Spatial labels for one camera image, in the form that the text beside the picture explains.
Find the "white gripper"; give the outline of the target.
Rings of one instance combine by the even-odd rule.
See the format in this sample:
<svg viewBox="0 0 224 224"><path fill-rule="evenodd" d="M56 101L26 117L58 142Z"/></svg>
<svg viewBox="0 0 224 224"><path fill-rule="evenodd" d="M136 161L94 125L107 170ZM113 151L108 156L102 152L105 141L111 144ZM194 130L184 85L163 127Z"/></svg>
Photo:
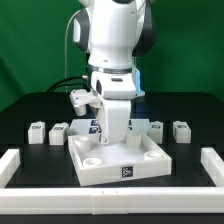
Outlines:
<svg viewBox="0 0 224 224"><path fill-rule="evenodd" d="M125 138L131 114L131 100L136 87L131 73L109 74L94 71L91 90L73 90L70 100L78 116L86 114L89 105L100 127L99 141L103 144Z"/></svg>

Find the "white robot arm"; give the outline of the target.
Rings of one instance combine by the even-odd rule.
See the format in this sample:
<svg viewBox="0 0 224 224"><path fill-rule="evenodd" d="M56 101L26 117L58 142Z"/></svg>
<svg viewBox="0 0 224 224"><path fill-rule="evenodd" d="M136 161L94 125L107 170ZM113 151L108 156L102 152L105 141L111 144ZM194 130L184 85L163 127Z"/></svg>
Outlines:
<svg viewBox="0 0 224 224"><path fill-rule="evenodd" d="M84 6L74 18L73 40L89 54L86 90L70 99L79 116L94 111L103 144L125 138L131 101L140 90L134 59L155 42L151 0L79 0Z"/></svg>

